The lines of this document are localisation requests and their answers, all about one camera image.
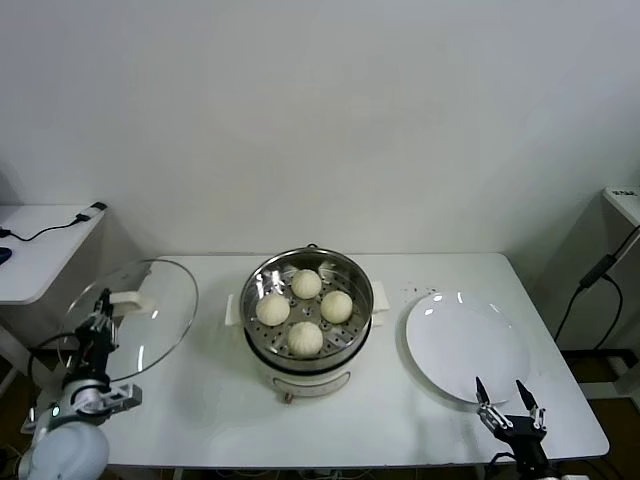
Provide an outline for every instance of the black wire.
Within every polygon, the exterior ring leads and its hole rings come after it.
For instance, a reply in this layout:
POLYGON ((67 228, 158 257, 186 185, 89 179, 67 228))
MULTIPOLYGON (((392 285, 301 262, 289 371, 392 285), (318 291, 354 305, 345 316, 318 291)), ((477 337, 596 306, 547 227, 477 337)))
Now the black wire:
POLYGON ((576 288, 576 291, 573 292, 573 295, 571 295, 571 300, 569 300, 569 304, 567 305, 567 309, 564 312, 564 316, 562 317, 562 322, 560 322, 560 326, 558 327, 558 331, 556 332, 556 334, 553 337, 553 341, 554 342, 558 341, 558 337, 560 337, 560 332, 562 332, 562 329, 564 328, 564 324, 567 323, 567 318, 569 318, 569 313, 571 313, 571 308, 573 307, 573 302, 576 301, 576 298, 578 298, 578 295, 580 295, 582 290, 584 290, 582 287, 578 287, 578 288, 576 288))
POLYGON ((495 469, 496 467, 496 462, 498 460, 500 460, 501 458, 504 457, 509 457, 511 458, 513 461, 516 461, 516 457, 515 455, 513 455, 513 453, 509 453, 509 452, 500 452, 500 453, 496 453, 493 458, 491 459, 491 461, 489 462, 489 464, 485 467, 484 471, 484 480, 489 480, 492 476, 493 473, 492 471, 495 469))
POLYGON ((597 350, 598 348, 600 348, 602 344, 607 341, 613 329, 616 328, 616 325, 620 321, 620 313, 622 313, 622 306, 624 305, 624 297, 622 296, 622 290, 620 290, 620 286, 616 283, 616 281, 607 274, 604 274, 602 278, 605 281, 609 282, 611 285, 613 285, 614 288, 616 289, 616 292, 618 292, 618 310, 616 311, 616 316, 613 319, 611 326, 607 330, 607 333, 605 333, 604 337, 602 337, 602 339, 598 342, 598 344, 595 347, 593 347, 594 350, 597 350))
POLYGON ((57 335, 54 335, 51 338, 47 338, 44 342, 39 343, 36 347, 32 348, 31 351, 29 352, 29 361, 27 362, 27 376, 33 380, 33 361, 35 360, 35 355, 34 355, 34 350, 37 350, 39 348, 42 348, 46 345, 48 345, 49 343, 55 341, 55 340, 59 340, 61 338, 69 338, 69 337, 75 337, 76 334, 73 332, 66 332, 66 333, 59 333, 57 335))
POLYGON ((602 470, 600 470, 595 463, 590 462, 589 460, 579 460, 580 462, 586 463, 587 465, 589 465, 593 470, 595 470, 598 475, 600 475, 602 478, 604 478, 604 480, 609 480, 609 477, 607 477, 604 472, 602 470))
POLYGON ((616 468, 616 466, 611 462, 611 460, 609 460, 607 457, 601 457, 600 460, 602 460, 604 463, 607 464, 607 466, 613 470, 613 472, 616 474, 616 477, 618 477, 618 480, 624 480, 624 477, 622 476, 622 474, 620 473, 620 470, 618 470, 616 468))
POLYGON ((622 251, 622 249, 627 245, 627 243, 629 242, 629 240, 631 240, 631 237, 633 237, 633 235, 640 230, 640 225, 638 225, 637 227, 635 227, 633 230, 631 230, 631 233, 629 235, 627 235, 627 238, 624 239, 624 242, 622 242, 622 244, 620 244, 620 246, 618 247, 618 249, 613 253, 613 256, 618 258, 618 254, 622 251))
POLYGON ((37 350, 39 348, 44 347, 45 345, 55 341, 55 340, 59 340, 61 338, 69 338, 69 337, 75 337, 76 334, 73 332, 65 332, 65 333, 59 333, 57 335, 54 335, 51 338, 47 338, 45 341, 39 343, 37 346, 35 346, 34 348, 32 348, 29 351, 29 360, 27 361, 27 377, 29 377, 29 379, 31 380, 31 399, 30 399, 30 405, 29 407, 33 407, 35 409, 36 404, 38 402, 38 391, 36 389, 35 386, 35 380, 33 379, 33 361, 35 359, 35 355, 34 355, 34 350, 37 350))
POLYGON ((34 240, 34 239, 38 238, 40 235, 42 235, 45 232, 50 232, 51 230, 61 230, 63 228, 69 228, 69 227, 72 227, 72 226, 76 225, 77 223, 80 223, 80 220, 77 219, 77 218, 74 218, 72 222, 67 223, 66 225, 57 225, 55 227, 43 228, 39 232, 31 235, 29 238, 23 238, 20 235, 16 235, 13 232, 10 232, 9 236, 11 236, 13 238, 17 238, 18 240, 20 240, 22 242, 30 242, 31 240, 34 240))

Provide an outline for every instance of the pot lid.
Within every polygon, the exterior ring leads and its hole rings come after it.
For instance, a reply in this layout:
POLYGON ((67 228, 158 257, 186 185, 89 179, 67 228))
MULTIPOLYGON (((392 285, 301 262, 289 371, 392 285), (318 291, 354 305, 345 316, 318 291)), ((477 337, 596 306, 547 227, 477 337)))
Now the pot lid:
MULTIPOLYGON (((109 355, 112 381, 138 375, 169 355, 185 337, 198 309, 199 293, 191 272, 168 259, 128 263, 99 277, 71 304, 62 332, 73 332, 94 312, 96 301, 111 293, 118 347, 109 355)), ((58 342, 58 356, 68 365, 73 337, 58 342)))

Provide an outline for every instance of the white table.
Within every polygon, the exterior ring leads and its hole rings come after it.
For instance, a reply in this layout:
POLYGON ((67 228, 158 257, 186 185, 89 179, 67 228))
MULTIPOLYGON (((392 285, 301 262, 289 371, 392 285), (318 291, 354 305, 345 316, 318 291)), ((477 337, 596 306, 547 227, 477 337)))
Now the white table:
MULTIPOLYGON (((71 222, 88 206, 0 206, 0 226, 22 237, 31 236, 43 228, 71 222)), ((0 265, 0 305, 27 305, 40 299, 103 216, 101 212, 88 222, 46 232, 31 242, 1 238, 0 246, 10 248, 13 255, 0 265)), ((0 355, 14 366, 0 384, 1 394, 17 371, 26 374, 29 352, 0 326, 0 355)), ((33 373, 36 383, 46 387, 49 370, 35 361, 33 373)))
MULTIPOLYGON (((345 388, 291 405, 262 383, 239 329, 224 325, 227 296, 240 292, 263 258, 171 258, 197 279, 200 310, 178 348, 132 379, 143 389, 143 404, 102 426, 110 464, 293 468, 489 462, 507 447, 485 429, 473 406, 445 399, 429 386, 404 346, 407 313, 429 287, 475 291, 519 324, 532 353, 526 385, 547 408, 543 446, 550 458, 594 457, 609 449, 502 255, 353 256, 372 280, 384 282, 391 304, 387 320, 372 331, 345 388)), ((150 291, 161 297, 171 285, 158 283, 150 291)), ((153 335, 145 341, 153 342, 153 335)), ((502 408, 525 414, 519 399, 502 408)))

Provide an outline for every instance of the white plate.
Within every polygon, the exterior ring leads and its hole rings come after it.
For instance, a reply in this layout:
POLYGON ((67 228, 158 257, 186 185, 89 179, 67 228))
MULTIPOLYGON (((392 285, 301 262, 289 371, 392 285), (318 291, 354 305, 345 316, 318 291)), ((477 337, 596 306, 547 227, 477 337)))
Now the white plate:
POLYGON ((407 319, 407 343, 431 382, 475 403, 476 376, 491 403, 510 400, 529 376, 529 350, 500 309, 465 292, 434 293, 407 319))

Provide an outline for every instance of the steamer basket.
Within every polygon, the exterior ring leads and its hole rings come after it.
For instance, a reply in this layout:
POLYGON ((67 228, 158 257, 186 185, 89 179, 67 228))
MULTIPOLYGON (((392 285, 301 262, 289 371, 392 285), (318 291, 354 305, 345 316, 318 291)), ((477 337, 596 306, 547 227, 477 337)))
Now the steamer basket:
POLYGON ((317 375, 345 364, 366 341, 371 328, 373 291, 364 271, 354 261, 309 245, 263 263, 245 283, 240 310, 247 342, 262 361, 285 373, 317 375), (315 298, 302 300, 291 291, 291 279, 302 269, 313 270, 322 279, 322 290, 315 298), (353 300, 351 318, 340 325, 333 325, 320 315, 322 299, 334 290, 345 292, 353 300), (262 297, 275 292, 289 300, 291 313, 283 324, 268 327, 258 320, 256 305, 262 297), (318 325, 324 336, 322 350, 314 357, 295 357, 287 346, 289 330, 303 321, 318 325))

